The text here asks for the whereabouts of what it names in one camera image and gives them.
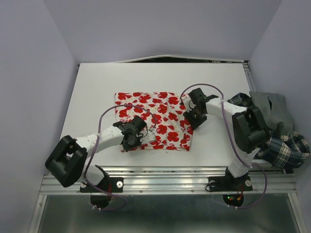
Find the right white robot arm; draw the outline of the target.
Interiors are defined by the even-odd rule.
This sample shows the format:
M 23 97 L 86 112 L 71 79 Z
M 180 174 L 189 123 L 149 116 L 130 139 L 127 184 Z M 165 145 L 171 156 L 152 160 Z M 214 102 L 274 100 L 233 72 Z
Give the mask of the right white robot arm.
M 207 120 L 208 115 L 224 120 L 235 157 L 221 178 L 225 187 L 235 189 L 246 180 L 246 174 L 255 157 L 254 150 L 263 146 L 270 133 L 258 107 L 242 107 L 216 95 L 206 96 L 201 88 L 192 90 L 182 99 L 186 111 L 183 114 L 193 130 Z

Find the red poppy floral skirt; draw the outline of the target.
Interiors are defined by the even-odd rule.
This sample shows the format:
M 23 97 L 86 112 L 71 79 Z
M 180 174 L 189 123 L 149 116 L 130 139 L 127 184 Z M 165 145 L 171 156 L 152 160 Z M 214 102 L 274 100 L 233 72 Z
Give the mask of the red poppy floral skirt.
M 135 150 L 178 150 L 189 151 L 193 129 L 185 119 L 185 106 L 180 96 L 172 92 L 115 93 L 117 121 L 128 122 L 135 116 L 147 125 L 156 125 L 155 141 L 143 144 Z

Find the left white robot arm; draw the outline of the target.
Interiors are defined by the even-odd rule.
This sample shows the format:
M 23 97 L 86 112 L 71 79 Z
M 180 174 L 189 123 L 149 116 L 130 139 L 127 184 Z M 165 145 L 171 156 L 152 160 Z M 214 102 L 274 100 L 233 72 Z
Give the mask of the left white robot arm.
M 123 178 L 110 178 L 100 166 L 88 166 L 94 155 L 112 146 L 122 146 L 124 151 L 133 150 L 155 140 L 153 132 L 143 134 L 147 123 L 138 116 L 130 122 L 116 122 L 98 133 L 60 139 L 45 162 L 46 169 L 60 182 L 69 187 L 76 182 L 85 183 L 91 192 L 116 192 L 123 189 Z

